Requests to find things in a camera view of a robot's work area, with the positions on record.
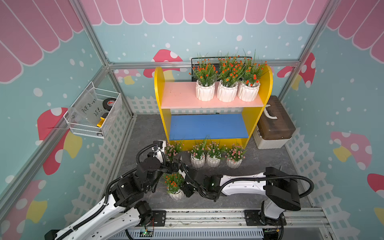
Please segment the orange flower pot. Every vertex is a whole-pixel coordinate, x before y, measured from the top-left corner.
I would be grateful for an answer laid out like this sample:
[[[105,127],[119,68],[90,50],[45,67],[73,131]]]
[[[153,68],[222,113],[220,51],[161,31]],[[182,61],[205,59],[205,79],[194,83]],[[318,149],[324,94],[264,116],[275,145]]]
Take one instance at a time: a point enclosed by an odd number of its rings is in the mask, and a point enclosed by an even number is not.
[[[252,102],[256,99],[260,87],[261,78],[267,73],[268,62],[256,61],[254,58],[245,54],[241,58],[242,63],[240,66],[241,76],[238,80],[239,87],[237,97],[243,102]]]
[[[220,81],[217,97],[221,102],[229,103],[235,100],[238,91],[238,82],[244,75],[244,62],[240,56],[225,56],[219,59]]]
[[[211,101],[215,94],[218,71],[214,64],[199,55],[192,59],[191,75],[196,80],[196,97],[203,102]]]
[[[181,200],[185,194],[181,190],[183,183],[185,182],[183,176],[180,173],[164,174],[164,183],[167,186],[168,195],[174,200]]]

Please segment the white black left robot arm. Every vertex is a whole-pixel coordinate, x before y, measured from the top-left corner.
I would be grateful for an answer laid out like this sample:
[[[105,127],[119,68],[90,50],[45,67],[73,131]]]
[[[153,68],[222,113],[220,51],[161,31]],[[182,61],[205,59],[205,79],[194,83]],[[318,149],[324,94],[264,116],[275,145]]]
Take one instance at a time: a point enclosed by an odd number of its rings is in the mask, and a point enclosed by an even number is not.
[[[77,221],[62,230],[50,230],[46,240],[106,240],[130,227],[146,227],[155,220],[149,203],[143,200],[155,192],[164,174],[179,170],[180,154],[169,151],[164,141],[140,150],[137,167],[111,181],[103,198]]]

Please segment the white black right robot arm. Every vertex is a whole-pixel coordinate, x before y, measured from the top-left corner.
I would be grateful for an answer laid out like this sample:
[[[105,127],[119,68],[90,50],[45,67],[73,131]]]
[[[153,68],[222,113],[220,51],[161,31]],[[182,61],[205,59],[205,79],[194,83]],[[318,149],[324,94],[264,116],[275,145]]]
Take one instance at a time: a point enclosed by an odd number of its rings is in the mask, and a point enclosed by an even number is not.
[[[252,226],[283,225],[284,211],[300,211],[300,199],[308,196],[315,188],[309,178],[288,175],[273,167],[249,176],[206,176],[182,165],[179,174],[185,179],[181,190],[186,197],[198,193],[215,202],[220,197],[237,194],[266,196],[267,200],[262,202],[258,212],[245,212]]]

